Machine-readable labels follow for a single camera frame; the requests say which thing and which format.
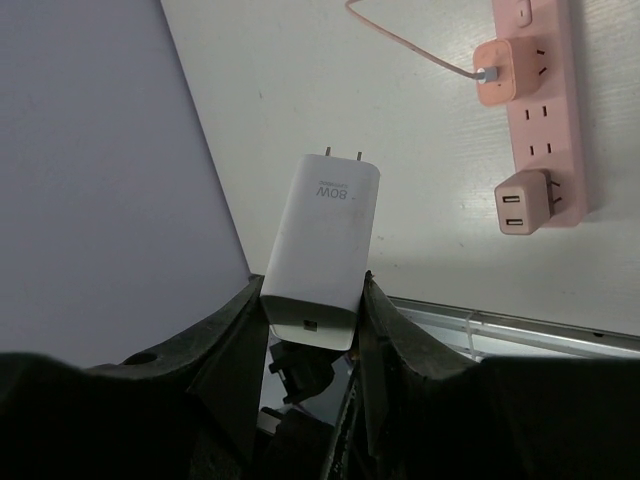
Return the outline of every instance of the pink power strip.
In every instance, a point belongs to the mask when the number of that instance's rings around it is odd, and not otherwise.
[[[569,0],[492,0],[497,38],[532,37],[540,88],[507,104],[516,170],[550,172],[554,215],[544,227],[573,227],[587,213],[571,46]]]

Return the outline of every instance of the pink cable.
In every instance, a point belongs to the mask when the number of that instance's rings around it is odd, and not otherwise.
[[[438,58],[435,55],[432,55],[431,53],[427,52],[426,50],[421,49],[417,45],[414,45],[413,43],[409,42],[408,40],[405,40],[404,38],[399,37],[395,33],[390,32],[389,30],[381,27],[377,23],[373,23],[368,18],[360,15],[358,12],[356,12],[353,9],[353,7],[351,7],[351,5],[353,5],[354,3],[359,2],[359,1],[361,1],[361,0],[347,0],[347,2],[344,4],[344,7],[347,9],[347,11],[351,15],[356,17],[358,20],[360,20],[362,23],[364,23],[367,27],[373,28],[376,32],[381,33],[385,37],[390,38],[391,40],[393,40],[395,42],[398,42],[400,45],[403,45],[403,46],[407,47],[410,50],[413,50],[414,52],[416,52],[421,57],[426,58],[427,60],[435,63],[436,65],[440,65],[441,67],[444,67],[447,70],[450,70],[450,71],[452,71],[454,73],[457,73],[458,75],[462,75],[463,77],[471,78],[473,80],[478,78],[475,73],[467,72],[466,70],[463,70],[460,67],[456,67],[455,65],[452,65],[452,64],[450,64],[448,62],[445,62],[441,58]]]

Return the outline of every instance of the usb wall adapter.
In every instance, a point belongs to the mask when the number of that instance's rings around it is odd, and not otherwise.
[[[380,172],[329,153],[306,155],[298,164],[260,298],[272,332],[282,340],[348,350]]]

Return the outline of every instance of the gray wall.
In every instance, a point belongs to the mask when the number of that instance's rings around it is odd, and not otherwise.
[[[0,351],[119,362],[248,274],[160,3],[0,17]]]

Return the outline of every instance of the electrical outlet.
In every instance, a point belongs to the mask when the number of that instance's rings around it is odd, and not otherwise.
[[[549,172],[554,215],[543,226],[573,227],[587,212],[587,195],[569,0],[492,2],[497,38],[536,44],[540,87],[507,103],[516,171]]]

